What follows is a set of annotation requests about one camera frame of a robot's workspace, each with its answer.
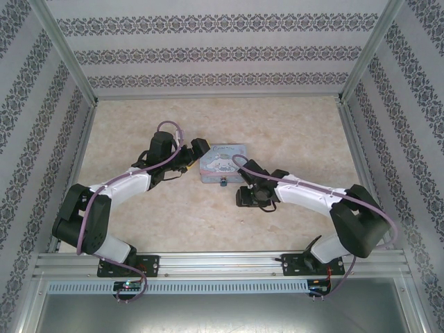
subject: small box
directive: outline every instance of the small box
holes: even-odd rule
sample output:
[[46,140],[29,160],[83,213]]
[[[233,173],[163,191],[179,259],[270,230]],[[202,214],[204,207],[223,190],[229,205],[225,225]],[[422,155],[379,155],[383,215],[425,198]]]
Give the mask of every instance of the small box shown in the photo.
[[233,155],[246,156],[243,144],[212,144],[211,149],[200,159],[200,177],[204,183],[216,183],[226,186],[228,182],[244,182],[237,173],[239,169],[233,163]]

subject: cable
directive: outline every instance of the cable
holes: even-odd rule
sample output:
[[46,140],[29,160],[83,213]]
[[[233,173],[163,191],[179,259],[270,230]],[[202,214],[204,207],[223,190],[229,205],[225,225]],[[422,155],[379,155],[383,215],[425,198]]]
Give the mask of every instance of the cable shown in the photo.
[[137,268],[134,268],[134,267],[131,267],[131,266],[128,266],[125,264],[121,264],[120,262],[115,262],[114,260],[111,260],[111,259],[106,259],[106,258],[101,257],[99,255],[93,255],[93,256],[98,257],[99,259],[102,259],[104,262],[109,262],[110,264],[129,269],[133,272],[136,272],[137,274],[140,274],[140,276],[142,277],[140,279],[140,280],[144,281],[144,287],[142,288],[142,290],[133,298],[130,298],[129,300],[122,300],[121,298],[119,298],[119,295],[120,295],[120,292],[123,291],[124,289],[119,289],[116,294],[117,302],[125,302],[126,304],[128,304],[128,303],[134,302],[138,298],[141,298],[141,296],[145,293],[146,288],[148,287],[148,280],[146,279],[146,275],[144,272],[142,272],[141,270],[139,270]]
[[[85,236],[85,228],[86,228],[86,224],[87,224],[87,221],[88,221],[89,212],[91,211],[92,203],[94,202],[94,200],[96,199],[96,197],[100,194],[100,192],[102,192],[106,187],[108,187],[109,185],[113,184],[114,182],[116,182],[116,181],[118,181],[118,180],[120,180],[120,179],[122,179],[122,178],[130,177],[130,176],[132,176],[132,175],[137,175],[137,174],[139,174],[139,173],[147,172],[147,171],[150,171],[150,170],[156,169],[156,168],[158,168],[158,167],[161,167],[162,165],[164,165],[164,164],[170,162],[173,158],[176,157],[177,154],[179,154],[180,149],[181,149],[182,146],[183,146],[183,133],[182,133],[182,130],[180,129],[180,126],[179,126],[177,123],[175,123],[174,121],[166,120],[166,121],[163,121],[162,123],[159,124],[159,126],[157,127],[157,131],[159,132],[159,131],[160,131],[160,128],[162,127],[162,125],[164,125],[164,124],[166,124],[166,123],[171,123],[171,124],[173,124],[173,125],[176,127],[176,129],[178,130],[178,133],[179,133],[179,139],[180,139],[180,140],[179,140],[179,147],[177,147],[177,149],[176,149],[176,151],[174,151],[173,155],[171,155],[170,157],[168,157],[165,161],[160,162],[160,163],[158,163],[158,164],[156,164],[156,165],[153,165],[153,166],[149,166],[149,167],[147,167],[147,168],[145,168],[145,169],[141,169],[141,170],[137,170],[137,171],[133,171],[133,172],[128,172],[128,173],[123,173],[123,174],[121,174],[120,176],[117,176],[117,177],[115,177],[115,178],[113,178],[113,179],[107,181],[103,186],[100,186],[100,187],[94,192],[94,194],[92,195],[92,197],[90,198],[90,200],[89,200],[89,202],[88,202],[88,204],[87,204],[87,207],[86,207],[86,210],[85,210],[85,214],[83,215],[82,225],[81,225],[81,227],[80,227],[80,233],[79,233],[78,241],[77,241],[77,250],[76,250],[77,255],[80,255],[80,254],[82,253],[83,237]],[[140,297],[144,294],[144,292],[146,291],[146,288],[147,288],[147,286],[148,286],[148,280],[146,279],[146,275],[145,275],[144,272],[142,272],[141,270],[139,270],[139,269],[137,269],[137,268],[134,268],[134,267],[131,267],[131,266],[128,266],[128,265],[125,265],[125,264],[121,264],[120,262],[115,262],[114,260],[111,260],[111,259],[107,259],[107,258],[104,258],[104,257],[99,257],[99,256],[97,256],[97,255],[96,255],[96,257],[102,259],[102,260],[105,261],[105,262],[109,262],[110,264],[113,264],[113,265],[116,265],[116,266],[120,266],[120,267],[122,267],[122,268],[126,268],[126,269],[129,269],[129,270],[131,270],[131,271],[134,271],[134,272],[136,272],[137,274],[140,274],[140,275],[142,276],[142,278],[143,278],[143,280],[144,280],[144,282],[145,282],[145,283],[144,283],[144,288],[143,288],[143,289],[140,291],[140,293],[138,293],[136,296],[134,296],[134,297],[131,298],[130,300],[126,300],[125,303],[132,302],[132,301],[134,301],[134,300],[140,298]],[[120,294],[120,290],[117,292],[117,295],[116,295],[116,298],[117,298],[117,301],[118,301],[118,302],[121,301],[121,299],[119,298],[119,294]]]
[[299,186],[302,186],[302,187],[307,187],[309,189],[314,189],[314,190],[319,191],[319,192],[330,194],[331,196],[337,196],[339,198],[346,199],[348,201],[351,201],[352,203],[357,203],[360,206],[363,206],[365,208],[368,208],[369,210],[374,211],[376,214],[378,214],[382,218],[384,218],[388,222],[388,224],[391,226],[391,228],[393,230],[392,239],[390,241],[384,243],[384,244],[376,246],[375,248],[384,248],[386,246],[389,246],[389,245],[393,244],[396,241],[396,239],[398,239],[398,227],[396,226],[395,222],[386,213],[381,211],[379,208],[377,208],[375,206],[372,206],[372,205],[366,203],[365,201],[362,201],[362,200],[359,200],[359,199],[355,199],[355,198],[353,198],[351,196],[347,196],[345,194],[338,193],[338,192],[333,192],[333,191],[330,191],[328,189],[324,189],[322,187],[319,187],[319,186],[316,186],[316,185],[313,185],[313,184],[308,184],[308,183],[300,181],[300,180],[281,179],[281,178],[271,177],[271,176],[267,176],[267,175],[262,175],[261,173],[257,173],[257,172],[248,170],[243,165],[240,165],[240,163],[235,161],[236,157],[243,158],[245,161],[248,161],[248,158],[243,156],[243,155],[235,154],[235,155],[232,156],[232,161],[241,170],[244,170],[245,172],[248,172],[249,174],[254,175],[256,177],[264,178],[264,179],[267,179],[267,180],[274,180],[276,182],[285,182],[287,184],[292,184],[292,185],[299,185]]
[[330,268],[330,266],[327,266],[327,272],[328,272],[328,277],[327,277],[327,281],[328,281],[328,287],[330,287],[332,285],[332,269]]
[[272,210],[266,210],[265,208],[259,206],[259,208],[261,209],[261,211],[266,212],[266,213],[273,213],[276,211],[277,207],[274,201],[271,201],[271,204],[273,205],[273,209]]
[[167,182],[169,180],[173,180],[173,179],[178,179],[180,177],[182,177],[183,173],[180,174],[180,176],[176,176],[176,177],[171,177],[171,178],[166,178],[166,179],[162,179],[162,182]]
[[100,186],[97,189],[97,191],[94,192],[94,194],[92,195],[92,197],[90,198],[90,200],[88,202],[88,205],[87,205],[86,210],[85,210],[85,214],[83,215],[82,226],[80,227],[80,233],[79,233],[78,241],[77,241],[77,251],[76,251],[77,255],[80,255],[82,253],[83,237],[85,235],[85,228],[86,228],[86,223],[87,223],[87,220],[88,220],[89,212],[91,211],[91,206],[92,206],[94,200],[100,194],[100,192],[102,192],[106,187],[108,187],[109,185],[113,184],[114,182],[116,182],[116,181],[118,181],[118,180],[120,180],[122,178],[126,178],[126,177],[129,177],[129,176],[132,176],[132,175],[137,175],[139,173],[147,172],[147,171],[156,169],[158,167],[161,167],[162,165],[170,162],[173,158],[176,157],[177,154],[179,154],[179,151],[180,151],[180,149],[183,146],[182,130],[180,129],[180,126],[177,123],[175,123],[174,121],[166,120],[166,121],[163,121],[162,123],[159,124],[159,126],[157,127],[157,131],[158,132],[160,130],[160,127],[162,125],[164,125],[165,123],[171,123],[171,124],[173,124],[178,129],[178,131],[179,131],[179,138],[180,138],[178,149],[176,149],[174,154],[171,155],[170,157],[168,157],[165,161],[160,162],[160,163],[158,163],[156,165],[153,165],[153,166],[149,166],[149,167],[147,167],[145,169],[141,169],[141,170],[134,171],[134,172],[123,173],[120,176],[117,176],[117,177],[107,181],[103,186]]

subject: patterned wallpaper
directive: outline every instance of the patterned wallpaper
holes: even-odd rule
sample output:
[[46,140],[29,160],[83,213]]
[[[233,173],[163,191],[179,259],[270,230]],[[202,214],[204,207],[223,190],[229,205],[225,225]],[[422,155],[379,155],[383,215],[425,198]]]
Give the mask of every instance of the patterned wallpaper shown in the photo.
[[14,323],[33,258],[46,252],[89,114],[25,0],[1,0],[0,332]]
[[348,101],[433,332],[444,332],[443,22],[440,1],[406,1]]
[[386,3],[48,1],[98,96],[339,93]]

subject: wire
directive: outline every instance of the wire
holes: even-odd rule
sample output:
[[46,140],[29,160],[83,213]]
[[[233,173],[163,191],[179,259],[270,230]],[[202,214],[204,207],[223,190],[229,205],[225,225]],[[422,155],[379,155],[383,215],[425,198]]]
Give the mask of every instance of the wire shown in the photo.
[[235,155],[232,156],[232,161],[241,170],[244,170],[245,172],[248,172],[249,174],[254,175],[256,177],[264,178],[264,179],[267,179],[267,180],[274,180],[276,182],[285,182],[287,184],[292,184],[292,185],[299,185],[299,186],[302,186],[302,187],[307,187],[309,189],[314,189],[316,191],[323,192],[325,194],[329,194],[331,196],[337,196],[339,198],[346,199],[348,201],[351,201],[352,203],[356,203],[356,204],[358,204],[360,206],[363,206],[365,208],[368,208],[369,210],[374,211],[376,214],[378,214],[382,218],[384,218],[387,221],[387,223],[391,226],[391,228],[393,230],[393,236],[392,236],[391,240],[386,242],[386,243],[384,243],[384,244],[378,245],[375,248],[384,248],[386,246],[389,246],[389,245],[393,244],[396,241],[396,239],[398,239],[398,227],[396,226],[395,222],[386,213],[381,211],[379,208],[377,208],[375,206],[372,206],[372,205],[366,203],[365,201],[362,201],[362,200],[359,200],[359,199],[355,199],[355,198],[353,198],[351,196],[347,196],[347,195],[342,194],[342,193],[330,191],[329,189],[324,189],[322,187],[319,187],[319,186],[316,186],[316,185],[313,185],[313,184],[309,184],[309,183],[303,182],[301,180],[282,179],[282,178],[276,178],[276,177],[271,177],[271,176],[267,176],[267,175],[262,175],[261,173],[251,171],[251,170],[247,169],[246,167],[244,167],[243,165],[240,165],[240,163],[236,162],[236,160],[235,160],[236,157],[243,158],[245,161],[248,161],[248,158],[243,156],[243,155],[235,154]]
[[360,324],[358,324],[352,317],[347,315],[344,311],[341,310],[342,306],[338,306],[335,302],[333,302],[331,299],[327,298],[327,296],[322,295],[321,293],[318,293],[317,291],[310,291],[309,296],[311,294],[314,294],[316,296],[319,296],[322,300],[327,299],[332,305],[334,305],[334,309],[341,312],[349,321],[351,321],[353,324],[355,324],[356,327],[358,327],[362,332],[367,333],[367,330],[365,330]]
[[266,210],[265,208],[259,206],[259,208],[261,209],[261,211],[266,212],[266,213],[273,213],[276,211],[277,207],[274,201],[271,201],[271,204],[273,205],[273,209],[272,210]]
[[327,277],[327,281],[328,281],[328,287],[330,287],[332,285],[332,269],[330,268],[330,266],[327,266],[327,272],[328,272],[328,277]]
[[173,180],[173,179],[178,179],[180,177],[182,177],[183,173],[180,174],[180,176],[176,176],[176,177],[171,177],[171,178],[167,178],[167,179],[163,179],[162,182],[167,182],[169,180]]
[[[144,273],[146,273],[148,270],[146,269],[145,265],[139,264],[136,266],[136,268],[140,267],[140,270]],[[141,276],[140,279],[138,279],[138,283],[142,283],[143,277]]]
[[[168,157],[165,161],[160,162],[160,163],[158,163],[158,164],[156,164],[156,165],[153,165],[153,166],[149,166],[149,167],[144,168],[144,169],[141,169],[141,170],[137,170],[137,171],[134,171],[134,172],[123,173],[123,174],[121,174],[120,176],[117,176],[116,178],[113,178],[113,179],[107,181],[103,186],[99,187],[99,188],[94,192],[94,194],[92,195],[92,197],[90,198],[90,200],[89,200],[89,202],[88,202],[88,204],[87,204],[87,207],[86,207],[86,210],[85,210],[85,214],[83,215],[82,225],[81,225],[81,227],[80,227],[80,233],[79,233],[78,241],[77,241],[77,250],[76,250],[77,255],[80,255],[80,254],[82,253],[83,237],[85,236],[85,228],[86,228],[86,225],[87,225],[89,212],[91,211],[92,203],[94,202],[94,200],[96,199],[96,197],[100,194],[100,192],[102,192],[106,187],[108,187],[109,185],[115,183],[116,181],[118,181],[118,180],[120,180],[120,179],[122,179],[122,178],[130,177],[130,176],[133,176],[133,175],[137,175],[137,174],[139,174],[139,173],[142,173],[142,172],[147,172],[147,171],[150,171],[150,170],[156,169],[156,168],[158,168],[158,167],[161,167],[162,165],[165,165],[166,163],[170,162],[173,158],[176,157],[177,154],[179,154],[180,149],[181,149],[182,146],[183,146],[183,133],[182,133],[182,130],[181,130],[180,126],[179,126],[177,123],[175,123],[174,121],[166,120],[166,121],[163,121],[162,123],[159,124],[159,126],[157,127],[157,131],[159,132],[159,131],[160,131],[160,128],[162,127],[162,125],[164,125],[164,124],[166,124],[166,123],[171,123],[171,124],[173,124],[173,125],[176,127],[176,129],[178,130],[178,133],[179,133],[179,139],[180,139],[180,140],[179,140],[179,147],[176,149],[176,151],[174,151],[173,155],[171,155],[170,157]],[[102,259],[102,260],[105,261],[105,262],[109,262],[110,264],[113,264],[113,265],[116,265],[116,266],[120,266],[120,267],[122,267],[122,268],[129,269],[129,270],[134,271],[134,272],[136,272],[137,274],[140,274],[140,275],[141,275],[141,277],[142,277],[142,279],[143,279],[143,281],[144,281],[144,288],[140,291],[140,293],[138,293],[136,296],[134,296],[134,297],[131,298],[130,300],[125,300],[125,303],[132,302],[132,301],[134,301],[134,300],[140,298],[140,297],[144,294],[144,292],[146,291],[146,288],[147,288],[147,286],[148,286],[148,280],[146,279],[146,275],[145,275],[144,272],[142,272],[141,270],[139,270],[139,269],[137,269],[137,268],[134,268],[134,267],[131,267],[131,266],[128,266],[128,265],[122,264],[122,263],[120,263],[120,262],[115,262],[114,260],[111,260],[111,259],[107,259],[107,258],[104,258],[104,257],[99,257],[99,256],[97,256],[97,255],[95,255],[95,256],[98,257],[98,258],[100,258],[100,259]],[[120,290],[117,292],[117,295],[116,295],[117,302],[120,302],[120,301],[121,301],[121,299],[119,298],[119,294],[120,294]]]
[[141,289],[141,291],[137,295],[135,295],[133,298],[130,298],[129,300],[122,300],[121,298],[119,298],[119,295],[120,295],[120,292],[125,289],[119,289],[116,294],[117,302],[125,302],[125,304],[128,304],[128,303],[134,302],[138,298],[142,297],[142,295],[146,291],[146,288],[148,287],[148,280],[146,279],[146,275],[144,272],[142,272],[141,270],[139,270],[137,268],[131,267],[129,265],[121,264],[120,262],[115,262],[114,260],[107,259],[107,258],[101,257],[99,255],[93,255],[93,256],[98,257],[99,259],[102,259],[104,262],[109,262],[110,264],[129,269],[133,272],[136,272],[137,274],[140,274],[140,276],[142,277],[141,280],[143,279],[143,281],[144,281],[144,287]]

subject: metal panel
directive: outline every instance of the metal panel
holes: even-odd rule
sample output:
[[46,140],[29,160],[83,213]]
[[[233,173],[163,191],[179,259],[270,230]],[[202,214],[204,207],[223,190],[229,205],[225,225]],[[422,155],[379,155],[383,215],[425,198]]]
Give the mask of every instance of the metal panel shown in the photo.
[[[51,295],[110,295],[113,281],[55,281],[49,283]],[[235,293],[308,293],[306,280],[246,280],[246,281],[150,281],[149,295],[213,295]],[[122,291],[122,295],[136,294]]]
[[38,332],[408,332],[393,281],[350,280],[325,302],[306,295],[48,295]]
[[37,324],[40,320],[47,290],[47,281],[31,281],[24,300],[24,306],[20,312],[19,320],[14,332],[35,332],[37,329]]
[[431,333],[412,277],[393,279],[410,332]]

